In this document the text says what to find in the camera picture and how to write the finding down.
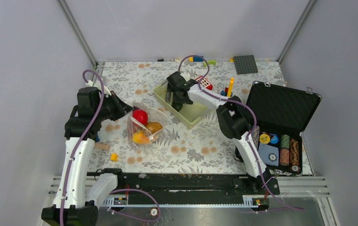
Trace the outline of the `brown kiwi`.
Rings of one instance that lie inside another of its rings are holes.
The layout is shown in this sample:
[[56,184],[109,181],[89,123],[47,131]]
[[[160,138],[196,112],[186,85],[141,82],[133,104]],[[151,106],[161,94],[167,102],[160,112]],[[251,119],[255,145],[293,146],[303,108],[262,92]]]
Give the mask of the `brown kiwi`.
[[146,124],[146,129],[151,133],[154,134],[163,129],[162,125],[155,121],[150,121]]

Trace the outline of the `red apple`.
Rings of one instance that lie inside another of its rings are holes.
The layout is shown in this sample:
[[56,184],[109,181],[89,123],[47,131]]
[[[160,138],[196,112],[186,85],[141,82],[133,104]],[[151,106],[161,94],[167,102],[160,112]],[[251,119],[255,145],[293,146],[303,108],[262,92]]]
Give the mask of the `red apple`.
[[132,117],[140,122],[142,125],[146,125],[148,123],[148,115],[146,111],[142,109],[136,109],[132,113]]

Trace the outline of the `clear dotted zip top bag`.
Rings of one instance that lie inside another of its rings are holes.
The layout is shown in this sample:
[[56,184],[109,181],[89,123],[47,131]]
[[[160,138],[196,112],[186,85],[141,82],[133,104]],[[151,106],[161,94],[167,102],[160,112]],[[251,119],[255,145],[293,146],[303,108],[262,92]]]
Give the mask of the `clear dotted zip top bag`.
[[127,120],[127,133],[133,145],[149,145],[155,142],[168,124],[162,111],[142,102],[132,102],[132,111]]

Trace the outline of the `orange mango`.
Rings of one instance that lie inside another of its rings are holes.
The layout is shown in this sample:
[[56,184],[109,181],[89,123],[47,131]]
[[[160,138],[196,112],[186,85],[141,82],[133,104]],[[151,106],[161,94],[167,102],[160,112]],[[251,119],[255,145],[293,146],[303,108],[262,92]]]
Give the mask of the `orange mango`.
[[132,142],[140,145],[149,144],[151,142],[149,139],[150,135],[151,134],[145,130],[137,131],[132,135]]

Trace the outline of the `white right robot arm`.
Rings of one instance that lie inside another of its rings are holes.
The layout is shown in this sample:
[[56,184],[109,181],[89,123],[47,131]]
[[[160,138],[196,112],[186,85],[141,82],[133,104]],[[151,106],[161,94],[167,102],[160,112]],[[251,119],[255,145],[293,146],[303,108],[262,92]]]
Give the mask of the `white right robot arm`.
[[222,134],[231,139],[240,153],[247,169],[247,174],[253,177],[249,187],[256,194],[263,193],[268,188],[268,181],[264,178],[269,174],[266,165],[262,162],[256,151],[251,137],[251,127],[246,115],[250,113],[253,122],[256,117],[253,111],[239,98],[217,95],[201,86],[200,82],[185,80],[180,72],[174,72],[167,77],[169,91],[171,92],[171,106],[180,111],[183,105],[192,105],[197,102],[216,112]]

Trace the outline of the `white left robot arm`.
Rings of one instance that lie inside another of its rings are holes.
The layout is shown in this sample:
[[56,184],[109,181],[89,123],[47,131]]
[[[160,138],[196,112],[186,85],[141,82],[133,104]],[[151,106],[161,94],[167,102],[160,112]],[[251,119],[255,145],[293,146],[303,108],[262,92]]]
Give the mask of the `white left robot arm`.
[[105,173],[85,192],[91,152],[105,120],[116,121],[132,110],[108,88],[85,87],[77,93],[78,104],[65,123],[64,169],[52,206],[43,208],[41,219],[51,226],[94,226],[98,208],[108,194],[125,189],[125,180]]

